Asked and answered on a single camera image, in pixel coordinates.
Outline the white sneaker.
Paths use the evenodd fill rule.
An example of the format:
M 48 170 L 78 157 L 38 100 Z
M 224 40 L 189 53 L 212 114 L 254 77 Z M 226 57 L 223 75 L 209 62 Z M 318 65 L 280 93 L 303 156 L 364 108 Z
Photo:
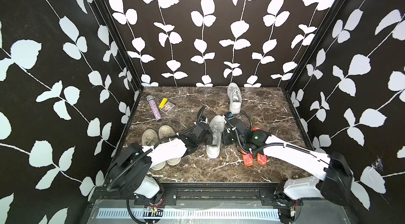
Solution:
M 229 111 L 233 114 L 238 114 L 241 111 L 242 95 L 240 88 L 236 83 L 230 83 L 227 87 L 227 95 L 229 98 Z
M 221 138 L 225 129 L 225 120 L 223 116 L 215 116 L 211 120 L 209 126 L 212 131 L 212 143 L 206 144 L 206 153 L 209 158 L 215 159 L 218 158 L 220 154 Z

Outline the purple glitter tube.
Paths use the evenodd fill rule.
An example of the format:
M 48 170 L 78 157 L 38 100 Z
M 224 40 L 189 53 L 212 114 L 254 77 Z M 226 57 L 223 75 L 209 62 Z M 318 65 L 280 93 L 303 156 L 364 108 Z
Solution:
M 152 113 L 153 113 L 156 121 L 161 121 L 162 117 L 160 115 L 159 108 L 158 108 L 158 106 L 157 106 L 157 104 L 155 102 L 155 98 L 152 95 L 148 95 L 147 96 L 147 101 L 148 101 L 148 103 L 150 105 L 150 108 L 152 110 Z

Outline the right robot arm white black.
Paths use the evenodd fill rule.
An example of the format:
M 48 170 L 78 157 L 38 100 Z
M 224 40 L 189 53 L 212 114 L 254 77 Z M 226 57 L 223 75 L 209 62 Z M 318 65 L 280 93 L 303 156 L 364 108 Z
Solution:
M 237 144 L 248 159 L 256 156 L 264 163 L 268 157 L 277 158 L 308 173 L 309 177 L 281 182 L 275 198 L 287 205 L 304 198 L 323 198 L 339 206 L 349 204 L 353 175 L 343 155 L 311 151 L 279 139 L 269 132 L 246 125 L 231 112 L 224 115 L 225 145 Z

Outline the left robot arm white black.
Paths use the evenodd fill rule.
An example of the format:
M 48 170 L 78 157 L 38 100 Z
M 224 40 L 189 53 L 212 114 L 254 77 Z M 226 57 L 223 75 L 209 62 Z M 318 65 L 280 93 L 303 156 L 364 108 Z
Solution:
M 182 158 L 194 153 L 207 142 L 212 142 L 212 131 L 205 122 L 199 122 L 182 133 L 168 136 L 152 146 L 132 143 L 108 168 L 110 182 L 108 192 L 117 191 L 122 197 L 136 194 L 159 201 L 162 186 L 147 176 L 149 169 L 170 159 Z

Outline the small purple card box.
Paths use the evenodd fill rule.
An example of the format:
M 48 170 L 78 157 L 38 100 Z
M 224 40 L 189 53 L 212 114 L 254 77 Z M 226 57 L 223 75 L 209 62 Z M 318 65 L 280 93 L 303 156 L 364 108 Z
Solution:
M 168 101 L 164 104 L 164 106 L 160 109 L 160 111 L 162 111 L 165 114 L 168 114 L 174 107 L 175 105 Z

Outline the beige sneaker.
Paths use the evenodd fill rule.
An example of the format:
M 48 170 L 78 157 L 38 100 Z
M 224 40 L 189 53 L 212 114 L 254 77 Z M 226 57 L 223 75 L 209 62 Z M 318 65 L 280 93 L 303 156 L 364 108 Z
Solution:
M 168 125 L 163 125 L 159 128 L 158 135 L 160 139 L 164 139 L 170 136 L 174 136 L 176 132 L 174 129 Z M 167 164 L 170 166 L 176 166 L 181 162 L 181 158 L 173 158 L 167 161 Z
M 158 133 L 153 129 L 147 129 L 141 139 L 142 146 L 154 146 L 159 141 Z M 151 167 L 154 171 L 162 170 L 166 166 L 166 162 L 161 162 Z

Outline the yellow wedge block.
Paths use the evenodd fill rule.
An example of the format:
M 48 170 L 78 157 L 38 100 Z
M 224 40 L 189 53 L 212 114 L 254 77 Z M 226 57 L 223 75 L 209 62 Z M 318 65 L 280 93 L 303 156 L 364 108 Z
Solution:
M 167 103 L 168 103 L 168 99 L 164 98 L 159 105 L 159 109 L 163 109 Z

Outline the red orange insole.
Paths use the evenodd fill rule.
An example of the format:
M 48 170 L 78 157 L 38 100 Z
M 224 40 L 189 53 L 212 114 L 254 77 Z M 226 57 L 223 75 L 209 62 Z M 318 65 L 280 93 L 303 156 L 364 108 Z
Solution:
M 254 164 L 254 159 L 251 153 L 247 153 L 244 150 L 240 149 L 243 157 L 244 165 L 247 167 L 251 167 Z

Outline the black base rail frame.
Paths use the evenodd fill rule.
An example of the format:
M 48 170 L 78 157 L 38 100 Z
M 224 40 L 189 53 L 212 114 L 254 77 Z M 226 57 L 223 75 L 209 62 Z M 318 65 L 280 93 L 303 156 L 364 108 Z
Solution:
M 96 200 L 125 200 L 129 197 L 135 206 L 174 206 L 180 200 L 258 200 L 264 206 L 292 206 L 295 201 L 284 191 L 287 182 L 281 183 L 168 183 L 160 185 L 160 190 L 152 198 L 132 193 L 121 195 L 119 191 L 108 191 L 106 187 L 97 187 L 90 203 Z

